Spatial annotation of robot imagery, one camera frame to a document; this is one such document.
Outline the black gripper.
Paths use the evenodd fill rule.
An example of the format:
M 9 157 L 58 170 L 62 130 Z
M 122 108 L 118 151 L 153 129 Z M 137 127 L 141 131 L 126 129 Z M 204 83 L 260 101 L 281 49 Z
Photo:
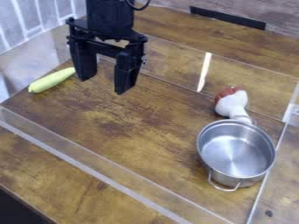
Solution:
M 94 38 L 125 40 L 128 45 L 116 56 L 114 92 L 121 95 L 136 84 L 142 57 L 145 56 L 146 36 L 133 30 L 134 12 L 142 11 L 148 3 L 136 7 L 134 0 L 85 0 L 86 18 L 69 17 L 69 54 L 81 81 L 97 73 Z

